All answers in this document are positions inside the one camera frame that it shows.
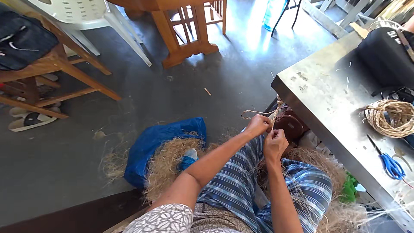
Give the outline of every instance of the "white plastic chair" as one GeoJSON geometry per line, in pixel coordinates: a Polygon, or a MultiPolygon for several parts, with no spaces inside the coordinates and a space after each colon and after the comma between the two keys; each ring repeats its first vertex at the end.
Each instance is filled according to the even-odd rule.
{"type": "Polygon", "coordinates": [[[28,1],[57,19],[59,26],[69,37],[78,44],[83,44],[95,55],[99,55],[100,52],[80,30],[112,27],[148,66],[152,65],[136,43],[142,43],[142,40],[114,4],[105,0],[51,0],[51,4],[40,0],[28,1]]]}

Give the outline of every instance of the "twisted rope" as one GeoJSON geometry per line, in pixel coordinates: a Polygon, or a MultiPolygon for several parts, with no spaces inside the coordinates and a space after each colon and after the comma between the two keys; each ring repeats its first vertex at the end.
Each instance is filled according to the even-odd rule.
{"type": "Polygon", "coordinates": [[[398,100],[378,100],[365,106],[368,123],[380,134],[403,138],[414,133],[414,106],[398,100]],[[390,123],[384,112],[388,113],[390,123]]]}
{"type": "Polygon", "coordinates": [[[271,119],[272,122],[272,128],[274,125],[274,122],[276,121],[276,115],[277,115],[277,111],[279,111],[280,107],[284,104],[283,100],[280,98],[279,95],[277,95],[277,108],[271,112],[258,112],[258,111],[253,111],[253,110],[245,110],[241,113],[241,118],[245,119],[245,120],[250,120],[252,119],[251,117],[244,117],[243,114],[245,114],[246,112],[254,112],[254,113],[260,113],[260,114],[272,114],[274,112],[276,112],[273,116],[273,118],[271,119]]]}

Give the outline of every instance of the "scissors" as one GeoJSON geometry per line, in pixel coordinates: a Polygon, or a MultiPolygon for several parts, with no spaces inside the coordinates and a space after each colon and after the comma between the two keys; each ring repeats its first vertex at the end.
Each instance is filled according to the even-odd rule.
{"type": "Polygon", "coordinates": [[[377,150],[378,154],[384,163],[385,170],[393,179],[402,180],[405,176],[404,170],[402,169],[401,165],[391,158],[387,153],[382,153],[380,149],[375,145],[374,141],[372,141],[371,137],[367,134],[366,135],[369,141],[372,143],[374,148],[377,150]]]}

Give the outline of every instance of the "blue striped fabric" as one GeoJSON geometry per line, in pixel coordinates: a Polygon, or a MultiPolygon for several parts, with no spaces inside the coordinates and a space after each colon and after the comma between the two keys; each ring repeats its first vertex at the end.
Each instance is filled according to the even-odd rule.
{"type": "MultiPolygon", "coordinates": [[[[263,158],[264,136],[254,138],[225,164],[201,190],[197,203],[226,209],[242,219],[253,232],[273,232],[270,202],[253,211],[256,166],[263,158]]],[[[330,178],[312,165],[282,159],[285,181],[304,233],[315,233],[332,196],[330,178]]]]}

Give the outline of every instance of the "green cloth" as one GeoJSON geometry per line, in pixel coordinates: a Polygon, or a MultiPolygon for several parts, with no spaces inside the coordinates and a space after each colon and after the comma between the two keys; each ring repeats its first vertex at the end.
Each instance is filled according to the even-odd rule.
{"type": "Polygon", "coordinates": [[[358,181],[349,172],[347,172],[347,179],[342,189],[342,195],[339,197],[339,201],[342,203],[352,203],[356,201],[357,192],[355,187],[358,185],[358,181]]]}

